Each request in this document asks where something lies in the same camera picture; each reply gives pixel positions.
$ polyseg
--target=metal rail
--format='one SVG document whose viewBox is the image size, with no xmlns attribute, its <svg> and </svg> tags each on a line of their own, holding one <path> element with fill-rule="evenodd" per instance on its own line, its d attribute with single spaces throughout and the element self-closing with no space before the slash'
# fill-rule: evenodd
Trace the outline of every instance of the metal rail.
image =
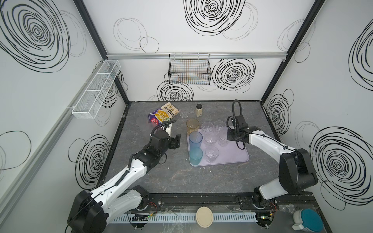
<svg viewBox="0 0 373 233">
<path fill-rule="evenodd" d="M 108 53 L 107 58 L 110 60 L 126 59 L 170 59 L 170 54 L 175 54 L 183 59 L 198 59 L 202 55 L 210 54 L 210 59 L 236 59 L 236 58 L 281 58 L 286 59 L 286 52 L 237 52 L 237 53 Z"/>
</svg>

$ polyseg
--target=gray marble tabletop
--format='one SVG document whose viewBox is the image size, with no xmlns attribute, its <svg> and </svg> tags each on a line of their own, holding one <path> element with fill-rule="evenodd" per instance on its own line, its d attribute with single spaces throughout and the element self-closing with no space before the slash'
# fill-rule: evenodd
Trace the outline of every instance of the gray marble tabletop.
<svg viewBox="0 0 373 233">
<path fill-rule="evenodd" d="M 129 156 L 138 152 L 149 142 L 149 133 L 136 124 L 139 116 L 147 116 L 164 103 L 132 103 L 123 127 L 114 157 L 111 161 L 106 181 L 121 171 L 128 164 Z M 172 102 L 177 108 L 180 103 Z M 167 151 L 167 161 L 157 165 L 149 173 L 135 181 L 131 187 L 141 185 L 150 193 L 199 193 L 199 192 L 252 192 L 255 187 L 263 185 L 278 175 L 278 164 L 265 152 L 250 144 L 246 144 L 249 160 L 244 163 L 220 164 L 204 167 L 193 167 L 189 163 L 186 138 L 186 121 L 190 118 L 199 120 L 200 125 L 209 121 L 226 121 L 232 115 L 231 102 L 201 102 L 203 114 L 194 114 L 196 102 L 190 106 L 189 116 L 185 119 L 176 115 L 172 124 L 171 136 L 181 134 L 181 145 L 176 150 Z M 241 102 L 242 114 L 249 125 L 261 128 L 273 137 L 273 133 L 258 102 Z"/>
</svg>

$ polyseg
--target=black frame post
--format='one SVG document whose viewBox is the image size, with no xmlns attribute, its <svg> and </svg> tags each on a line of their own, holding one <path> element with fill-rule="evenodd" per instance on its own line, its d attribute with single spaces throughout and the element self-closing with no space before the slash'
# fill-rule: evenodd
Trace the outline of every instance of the black frame post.
<svg viewBox="0 0 373 233">
<path fill-rule="evenodd" d="M 278 67 L 275 75 L 273 76 L 271 82 L 269 83 L 266 91 L 264 92 L 263 97 L 261 98 L 260 102 L 264 104 L 264 102 L 268 99 L 269 95 L 271 94 L 273 88 L 275 87 L 277 81 L 281 77 L 283 71 L 285 70 L 286 66 L 289 64 L 291 58 L 293 57 L 293 54 L 297 50 L 299 44 L 302 42 L 303 37 L 307 33 L 308 29 L 310 28 L 313 20 L 315 19 L 316 15 L 318 14 L 319 10 L 321 9 L 322 5 L 324 4 L 325 0 L 315 0 L 313 3 L 310 11 L 308 12 L 307 17 L 305 18 L 301 28 L 299 29 L 297 35 L 295 36 L 293 42 L 291 43 L 288 55 L 283 61 L 280 66 Z"/>
<path fill-rule="evenodd" d="M 102 59 L 107 60 L 107 51 L 105 49 L 104 44 L 101 41 L 100 36 L 98 35 L 96 27 L 93 24 L 93 21 L 92 21 L 90 15 L 88 13 L 87 8 L 85 7 L 85 4 L 84 4 L 83 0 L 74 0 L 74 3 L 75 3 L 75 5 L 76 5 L 76 7 L 77 7 L 77 9 L 80 13 L 80 16 L 82 17 L 82 19 L 83 19 L 83 21 L 84 21 L 84 23 L 85 23 L 85 25 L 88 29 L 88 32 L 91 35 L 91 37 L 93 39 L 93 42 L 95 43 L 95 45 L 97 47 L 97 50 L 100 53 Z M 126 92 L 123 89 L 122 84 L 120 83 L 120 81 L 117 78 L 114 79 L 114 83 L 115 83 L 120 95 L 122 96 L 124 103 L 126 104 L 126 106 L 129 106 L 129 100 L 128 100 L 128 97 L 126 95 Z"/>
</svg>

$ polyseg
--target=white wire basket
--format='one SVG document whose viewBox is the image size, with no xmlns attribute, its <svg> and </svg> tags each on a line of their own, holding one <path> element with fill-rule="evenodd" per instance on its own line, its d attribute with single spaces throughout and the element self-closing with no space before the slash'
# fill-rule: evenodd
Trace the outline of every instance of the white wire basket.
<svg viewBox="0 0 373 233">
<path fill-rule="evenodd" d="M 94 119 L 118 74 L 118 60 L 106 60 L 92 79 L 88 88 L 74 106 L 72 114 L 78 119 Z"/>
</svg>

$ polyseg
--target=snack bag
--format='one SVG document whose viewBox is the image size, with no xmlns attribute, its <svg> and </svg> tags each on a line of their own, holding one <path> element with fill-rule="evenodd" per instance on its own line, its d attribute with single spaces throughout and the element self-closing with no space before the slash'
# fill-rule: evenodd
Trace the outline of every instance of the snack bag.
<svg viewBox="0 0 373 233">
<path fill-rule="evenodd" d="M 153 122 L 157 125 L 162 124 L 164 120 L 171 120 L 178 113 L 179 110 L 175 108 L 170 102 L 168 102 L 161 108 L 155 110 L 154 112 L 148 115 L 149 123 Z"/>
</svg>

